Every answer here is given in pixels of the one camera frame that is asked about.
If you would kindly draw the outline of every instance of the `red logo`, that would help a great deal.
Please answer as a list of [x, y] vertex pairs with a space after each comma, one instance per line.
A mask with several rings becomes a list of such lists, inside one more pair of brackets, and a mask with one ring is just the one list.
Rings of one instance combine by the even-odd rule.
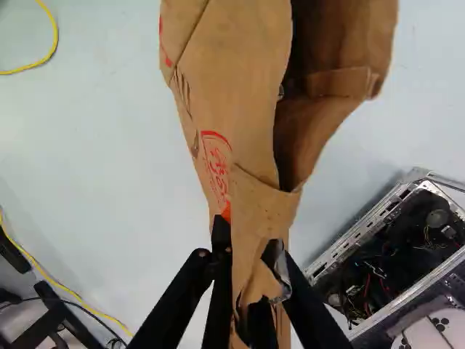
[[165, 64], [168, 68], [171, 68], [173, 66], [173, 62], [169, 59], [168, 54], [166, 53], [165, 48], [163, 47], [163, 42], [161, 42], [161, 34], [163, 33], [163, 20], [161, 19], [161, 16], [158, 20], [158, 36], [160, 40], [160, 49], [162, 53], [165, 55]]
[[229, 210], [230, 205], [227, 194], [232, 149], [227, 139], [214, 131], [202, 131], [201, 137], [204, 151], [202, 159], [207, 173], [210, 174], [210, 188], [217, 198], [220, 212], [223, 213]]

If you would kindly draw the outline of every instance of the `black cable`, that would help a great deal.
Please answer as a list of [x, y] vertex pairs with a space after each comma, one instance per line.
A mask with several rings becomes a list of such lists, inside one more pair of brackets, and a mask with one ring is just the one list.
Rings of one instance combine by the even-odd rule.
[[60, 298], [41, 298], [41, 297], [25, 298], [24, 300], [21, 300], [19, 303], [8, 303], [6, 305], [1, 306], [0, 311], [2, 311], [5, 308], [11, 307], [12, 305], [18, 305], [18, 304], [21, 304], [21, 303], [24, 303], [24, 302], [30, 302], [31, 300], [46, 300], [46, 301], [50, 301], [50, 302], [61, 302], [61, 303], [72, 305], [73, 307], [76, 307], [78, 309], [81, 309], [88, 316], [92, 317], [96, 322], [98, 322], [99, 324], [104, 326], [113, 336], [115, 336], [118, 340], [120, 340], [124, 344], [124, 346], [126, 346], [126, 347], [128, 346], [126, 344], [126, 342], [124, 342], [124, 340], [116, 332], [114, 332], [105, 322], [100, 320], [98, 317], [96, 317], [94, 314], [92, 314], [86, 308], [80, 306], [77, 303], [71, 302], [69, 300], [61, 300]]

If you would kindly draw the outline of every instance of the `open computer case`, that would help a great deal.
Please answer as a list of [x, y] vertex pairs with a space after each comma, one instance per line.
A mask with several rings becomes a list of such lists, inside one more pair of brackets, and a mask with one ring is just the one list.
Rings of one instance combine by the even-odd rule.
[[465, 184], [414, 168], [304, 274], [343, 315], [354, 348], [465, 304]]

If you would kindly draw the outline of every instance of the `floor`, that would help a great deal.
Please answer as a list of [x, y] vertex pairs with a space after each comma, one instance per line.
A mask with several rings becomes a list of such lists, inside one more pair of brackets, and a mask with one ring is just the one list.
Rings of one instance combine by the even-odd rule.
[[[56, 55], [0, 78], [0, 205], [55, 278], [136, 331], [189, 253], [209, 245], [206, 202], [158, 71], [159, 2], [46, 3], [60, 27]], [[306, 185], [291, 231], [302, 266], [402, 171], [465, 178], [465, 5], [400, 5], [381, 97], [344, 122]], [[0, 68], [36, 60], [51, 40], [33, 0], [0, 0]], [[207, 305], [181, 348], [199, 347]]]

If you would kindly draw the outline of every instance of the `yellow cable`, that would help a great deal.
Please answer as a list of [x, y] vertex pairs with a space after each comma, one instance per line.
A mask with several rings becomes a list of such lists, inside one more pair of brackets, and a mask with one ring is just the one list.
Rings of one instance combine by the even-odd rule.
[[5, 236], [7, 237], [7, 239], [20, 251], [22, 252], [32, 263], [32, 265], [39, 271], [39, 273], [50, 283], [52, 284], [53, 286], [59, 288], [59, 289], [62, 289], [63, 291], [67, 292], [68, 294], [72, 295], [74, 298], [76, 298], [84, 308], [86, 308], [88, 311], [90, 311], [91, 313], [93, 313], [94, 315], [97, 315], [97, 316], [102, 316], [103, 318], [106, 318], [116, 324], [118, 324], [122, 329], [123, 331], [130, 337], [133, 337], [134, 335], [131, 333], [131, 331], [129, 331], [129, 329], [126, 327], [126, 325], [124, 325], [121, 321], [119, 321], [117, 318], [114, 318], [112, 316], [109, 316], [105, 313], [102, 313], [98, 310], [95, 310], [93, 308], [91, 308], [89, 305], [87, 305], [81, 297], [79, 297], [79, 295], [77, 293], [75, 293], [73, 290], [67, 288], [66, 286], [60, 284], [59, 282], [56, 282], [55, 280], [53, 280], [48, 274], [47, 272], [37, 263], [36, 259], [34, 257], [32, 257], [25, 249], [23, 249], [15, 240], [13, 240], [7, 233], [7, 230], [5, 229], [4, 227], [4, 224], [3, 224], [3, 214], [0, 210], [0, 226], [1, 228], [3, 229], [3, 232], [5, 234]]
[[58, 46], [58, 27], [57, 27], [57, 22], [55, 22], [55, 19], [52, 16], [52, 13], [50, 10], [45, 6], [45, 4], [42, 2], [42, 0], [36, 0], [36, 3], [39, 4], [39, 6], [45, 11], [46, 15], [49, 17], [50, 23], [52, 24], [52, 29], [53, 29], [53, 44], [52, 47], [50, 47], [49, 53], [46, 54], [44, 58], [41, 60], [38, 60], [37, 62], [31, 63], [24, 65], [19, 68], [12, 69], [10, 71], [0, 71], [0, 75], [11, 75], [15, 73], [19, 73], [21, 71], [26, 71], [28, 69], [32, 69], [35, 67], [38, 67], [39, 65], [42, 65], [46, 63], [50, 58], [52, 58], [52, 55], [55, 53], [57, 50]]

